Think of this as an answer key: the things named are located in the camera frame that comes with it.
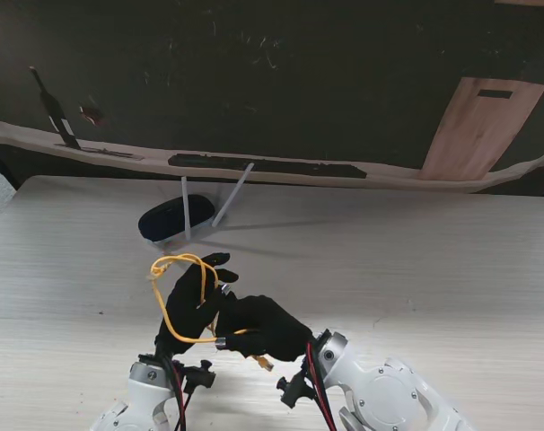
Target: cable connector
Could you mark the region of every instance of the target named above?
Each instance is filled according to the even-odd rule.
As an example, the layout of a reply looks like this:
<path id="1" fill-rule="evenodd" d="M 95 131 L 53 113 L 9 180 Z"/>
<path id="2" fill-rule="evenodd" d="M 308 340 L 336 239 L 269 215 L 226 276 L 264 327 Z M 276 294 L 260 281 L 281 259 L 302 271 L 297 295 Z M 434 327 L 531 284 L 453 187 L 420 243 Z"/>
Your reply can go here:
<path id="1" fill-rule="evenodd" d="M 264 368 L 266 371 L 271 372 L 274 369 L 274 364 L 272 364 L 270 361 L 268 361 L 263 356 L 252 356 L 256 362 L 258 362 L 258 365 L 260 367 Z"/>

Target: black glove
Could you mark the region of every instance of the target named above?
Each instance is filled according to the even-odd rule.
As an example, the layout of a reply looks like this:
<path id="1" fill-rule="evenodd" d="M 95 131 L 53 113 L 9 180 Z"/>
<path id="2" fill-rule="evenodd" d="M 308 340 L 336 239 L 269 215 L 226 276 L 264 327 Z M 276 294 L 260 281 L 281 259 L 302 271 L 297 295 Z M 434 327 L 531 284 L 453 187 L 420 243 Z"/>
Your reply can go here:
<path id="1" fill-rule="evenodd" d="M 214 253 L 202 259 L 208 265 L 215 267 L 230 260 L 229 253 Z M 233 283 L 238 275 L 227 269 L 217 269 L 218 279 L 224 283 Z M 220 288 L 215 290 L 215 276 L 211 270 L 206 270 L 206 301 L 200 305 L 202 273 L 199 265 L 193 264 L 179 278 L 166 302 L 166 311 L 171 318 L 172 327 L 182 336 L 197 339 L 202 331 L 215 318 L 220 306 L 224 302 L 224 295 Z M 186 352 L 193 345 L 175 339 L 164 320 L 158 331 L 156 340 L 157 352 L 165 355 L 174 355 Z"/>
<path id="2" fill-rule="evenodd" d="M 231 335 L 236 330 L 254 330 Z M 269 354 L 279 361 L 294 361 L 303 355 L 312 339 L 308 327 L 267 296 L 236 299 L 226 296 L 220 307 L 216 336 L 226 338 L 226 349 L 244 356 Z"/>

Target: yellow rope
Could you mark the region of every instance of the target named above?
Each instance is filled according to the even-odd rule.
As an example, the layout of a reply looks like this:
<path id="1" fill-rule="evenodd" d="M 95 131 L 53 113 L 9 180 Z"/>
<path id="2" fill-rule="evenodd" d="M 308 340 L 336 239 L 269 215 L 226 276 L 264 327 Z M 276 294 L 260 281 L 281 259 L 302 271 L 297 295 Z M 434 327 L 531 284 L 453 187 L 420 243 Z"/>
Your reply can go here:
<path id="1" fill-rule="evenodd" d="M 215 276 L 215 288 L 218 288 L 218 274 L 216 273 L 216 270 L 205 263 L 201 258 L 198 256 L 195 256 L 194 254 L 180 254 L 178 256 L 163 256 L 157 260 L 154 261 L 153 265 L 150 267 L 150 281 L 153 285 L 153 292 L 154 296 L 156 297 L 156 301 L 158 302 L 159 306 L 161 307 L 162 316 L 164 318 L 164 322 L 166 323 L 166 327 L 172 334 L 174 338 L 176 338 L 179 341 L 182 341 L 183 343 L 189 343 L 189 344 L 197 344 L 197 343 L 214 343 L 216 341 L 215 336 L 215 322 L 212 321 L 208 328 L 212 332 L 213 337 L 208 339 L 191 339 L 189 337 L 184 337 L 180 335 L 172 326 L 171 318 L 168 315 L 168 312 L 166 311 L 166 307 L 164 306 L 164 300 L 162 299 L 162 295 L 160 290 L 158 290 L 158 285 L 156 283 L 156 280 L 158 278 L 162 277 L 162 275 L 166 272 L 166 270 L 169 268 L 170 265 L 172 265 L 174 262 L 178 260 L 183 260 L 187 262 L 194 263 L 196 265 L 200 266 L 200 273 L 201 273 L 201 287 L 200 287 L 200 304 L 204 303 L 205 294 L 206 294 L 206 270 L 212 271 L 212 273 Z M 237 330 L 234 332 L 235 335 L 241 335 L 248 332 L 248 330 Z M 254 359 L 256 359 L 259 363 L 259 365 L 262 368 L 265 368 L 267 370 L 272 370 L 273 365 L 270 364 L 267 359 L 263 356 L 253 356 Z"/>

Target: dark wall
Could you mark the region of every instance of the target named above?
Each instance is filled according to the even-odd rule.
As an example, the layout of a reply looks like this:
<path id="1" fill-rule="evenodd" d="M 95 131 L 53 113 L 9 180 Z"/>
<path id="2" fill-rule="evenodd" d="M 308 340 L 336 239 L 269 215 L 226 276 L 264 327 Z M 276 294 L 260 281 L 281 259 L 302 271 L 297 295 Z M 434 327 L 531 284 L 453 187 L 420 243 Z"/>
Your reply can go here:
<path id="1" fill-rule="evenodd" d="M 544 84 L 544 8 L 493 0 L 0 2 L 0 120 L 78 137 L 420 168 L 462 76 Z M 97 105 L 96 128 L 78 115 Z M 494 169 L 544 154 L 544 96 Z"/>

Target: white trim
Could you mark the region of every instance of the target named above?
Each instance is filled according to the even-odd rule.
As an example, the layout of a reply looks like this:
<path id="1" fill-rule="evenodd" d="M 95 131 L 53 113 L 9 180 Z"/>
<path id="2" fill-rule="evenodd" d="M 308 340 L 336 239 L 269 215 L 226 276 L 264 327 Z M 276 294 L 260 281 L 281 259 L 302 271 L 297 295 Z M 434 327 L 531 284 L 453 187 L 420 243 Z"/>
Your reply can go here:
<path id="1" fill-rule="evenodd" d="M 91 154 L 67 148 L 60 144 L 61 137 L 55 133 L 45 132 L 34 128 L 23 128 L 0 121 L 0 144 L 13 145 L 26 150 L 38 151 L 44 154 L 52 154 L 60 157 L 67 157 L 79 162 L 90 163 L 100 166 L 112 166 L 121 169 L 128 169 L 136 172 L 162 173 L 175 176 L 207 177 L 227 180 L 238 180 L 241 173 L 228 169 L 214 168 L 189 168 L 181 166 L 170 166 L 168 160 L 176 154 L 200 154 L 219 155 L 224 157 L 237 157 L 251 161 L 274 160 L 283 162 L 299 163 L 329 163 L 329 164 L 350 164 L 366 172 L 365 179 L 358 178 L 334 178 L 314 177 L 292 173 L 278 172 L 253 172 L 251 180 L 261 182 L 287 183 L 305 186 L 325 187 L 346 187 L 358 189 L 408 189 L 408 190 L 429 190 L 429 191 L 452 191 L 470 193 L 487 187 L 495 186 L 509 180 L 516 180 L 525 173 L 544 166 L 544 154 L 529 162 L 517 163 L 514 166 L 497 172 L 489 172 L 482 180 L 471 181 L 436 181 L 419 180 L 419 170 L 389 166 L 378 163 L 342 162 L 342 161 L 319 161 L 305 159 L 287 159 L 279 157 L 251 156 L 249 154 L 228 154 L 208 153 L 200 151 L 182 150 L 160 150 L 155 148 L 143 148 L 139 146 L 120 145 L 104 142 L 93 142 L 79 139 L 81 146 L 93 148 L 106 148 L 111 151 L 137 154 L 143 160 L 131 160 L 114 157 L 107 154 Z"/>

